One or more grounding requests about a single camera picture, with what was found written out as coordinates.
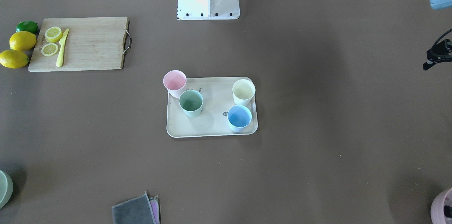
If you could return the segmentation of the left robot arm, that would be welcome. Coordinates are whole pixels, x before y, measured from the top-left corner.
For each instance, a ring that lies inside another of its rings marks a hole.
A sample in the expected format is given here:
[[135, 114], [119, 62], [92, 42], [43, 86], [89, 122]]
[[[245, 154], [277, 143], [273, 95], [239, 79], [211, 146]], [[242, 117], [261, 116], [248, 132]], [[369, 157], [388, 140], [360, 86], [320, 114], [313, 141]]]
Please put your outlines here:
[[[429, 0], [430, 6], [433, 10], [440, 10], [445, 8], [450, 8], [452, 6], [452, 0]], [[423, 69], [427, 71], [434, 65], [439, 63], [450, 63], [452, 61], [452, 44], [450, 39], [443, 38], [452, 32], [449, 29], [447, 32], [442, 34], [432, 45], [432, 47], [427, 50], [427, 61], [423, 64]]]

